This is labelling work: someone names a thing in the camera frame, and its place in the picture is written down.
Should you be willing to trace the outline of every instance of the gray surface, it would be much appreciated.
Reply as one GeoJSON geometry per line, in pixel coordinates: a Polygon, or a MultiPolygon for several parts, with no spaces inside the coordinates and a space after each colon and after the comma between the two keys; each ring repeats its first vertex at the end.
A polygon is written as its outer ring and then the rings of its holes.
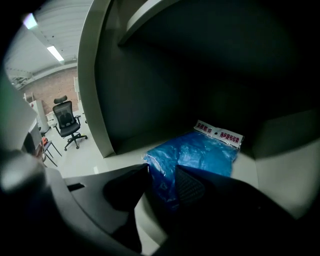
{"type": "Polygon", "coordinates": [[[268,120],[252,148],[259,189],[295,218],[320,189],[319,120],[317,109],[268,120]]]}
{"type": "Polygon", "coordinates": [[[82,189],[76,189],[71,194],[82,210],[107,234],[115,233],[121,225],[125,224],[130,213],[112,207],[109,201],[105,199],[104,186],[110,180],[127,172],[128,170],[123,170],[117,173],[100,173],[99,175],[64,180],[67,186],[78,183],[84,185],[82,189]]]}

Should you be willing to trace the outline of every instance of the ceiling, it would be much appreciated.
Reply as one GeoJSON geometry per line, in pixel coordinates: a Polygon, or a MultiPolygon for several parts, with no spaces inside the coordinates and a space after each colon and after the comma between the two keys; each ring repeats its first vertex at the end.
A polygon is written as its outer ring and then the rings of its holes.
{"type": "Polygon", "coordinates": [[[81,32],[92,2],[49,0],[33,13],[38,35],[21,26],[4,58],[6,72],[15,87],[77,65],[81,32]],[[54,46],[64,62],[57,61],[48,46],[54,46]]]}

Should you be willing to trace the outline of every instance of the white label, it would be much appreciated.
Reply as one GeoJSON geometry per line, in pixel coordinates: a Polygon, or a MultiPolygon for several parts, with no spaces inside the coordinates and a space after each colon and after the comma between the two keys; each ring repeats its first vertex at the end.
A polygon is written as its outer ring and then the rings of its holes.
{"type": "Polygon", "coordinates": [[[198,120],[194,129],[228,145],[232,145],[238,149],[240,148],[241,143],[244,139],[244,137],[238,133],[214,127],[200,120],[198,120]]]}

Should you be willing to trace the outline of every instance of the fluorescent light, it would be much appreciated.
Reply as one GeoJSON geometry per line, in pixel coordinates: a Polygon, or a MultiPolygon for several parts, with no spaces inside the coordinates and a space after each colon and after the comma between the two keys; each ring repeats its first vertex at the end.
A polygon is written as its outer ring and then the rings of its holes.
{"type": "Polygon", "coordinates": [[[23,24],[26,26],[28,30],[35,27],[37,25],[37,22],[35,20],[34,15],[32,13],[29,13],[23,20],[23,24]]]}
{"type": "Polygon", "coordinates": [[[64,61],[64,58],[60,55],[60,53],[57,51],[57,49],[54,46],[50,46],[47,48],[49,52],[58,60],[58,61],[64,61]]]}

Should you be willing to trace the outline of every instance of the black office chair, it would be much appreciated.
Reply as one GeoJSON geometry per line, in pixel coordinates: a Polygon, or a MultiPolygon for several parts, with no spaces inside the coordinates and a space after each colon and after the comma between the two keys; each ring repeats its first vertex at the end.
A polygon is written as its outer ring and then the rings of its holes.
{"type": "Polygon", "coordinates": [[[74,114],[72,112],[72,102],[70,100],[66,101],[68,98],[67,96],[63,96],[61,98],[55,98],[54,99],[54,104],[55,105],[52,110],[56,116],[56,119],[58,120],[59,123],[59,128],[60,131],[57,128],[57,125],[55,126],[57,132],[60,134],[61,137],[65,138],[69,135],[72,136],[72,138],[68,139],[68,143],[64,147],[64,151],[67,151],[67,146],[71,142],[75,142],[76,144],[76,149],[79,148],[77,144],[77,139],[80,138],[85,138],[88,139],[86,135],[81,135],[79,132],[77,132],[80,129],[80,120],[79,117],[80,115],[77,115],[74,117],[74,114]]]}

